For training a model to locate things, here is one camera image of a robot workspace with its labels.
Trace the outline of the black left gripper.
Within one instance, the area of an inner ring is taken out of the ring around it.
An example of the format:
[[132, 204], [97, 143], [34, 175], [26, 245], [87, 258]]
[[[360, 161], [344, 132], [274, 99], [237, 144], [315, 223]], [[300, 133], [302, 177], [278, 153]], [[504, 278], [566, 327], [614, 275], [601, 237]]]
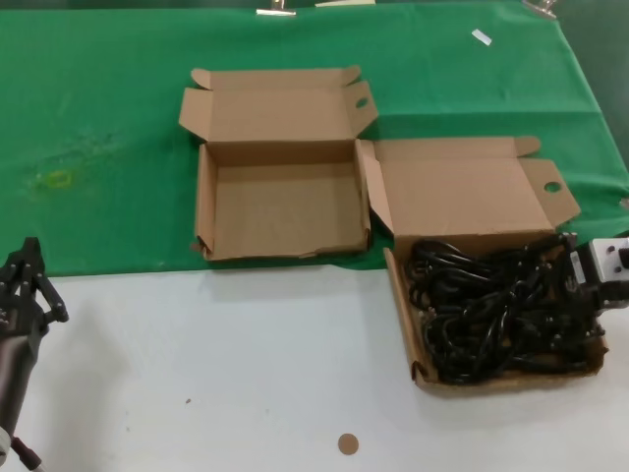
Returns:
[[[50, 308], [45, 314], [36, 292]], [[45, 274], [39, 240], [28, 237], [1, 266], [1, 353], [37, 355], [47, 324], [68, 320], [65, 303]]]

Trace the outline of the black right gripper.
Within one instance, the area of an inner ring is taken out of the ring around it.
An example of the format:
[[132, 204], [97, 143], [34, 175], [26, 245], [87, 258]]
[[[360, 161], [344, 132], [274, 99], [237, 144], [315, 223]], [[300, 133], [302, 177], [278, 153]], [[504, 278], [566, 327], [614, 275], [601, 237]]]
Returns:
[[589, 243], [578, 245], [576, 233], [560, 233], [563, 247], [557, 257], [558, 291], [569, 311], [583, 324], [587, 339], [601, 338], [604, 329], [600, 325], [600, 276], [595, 256]]

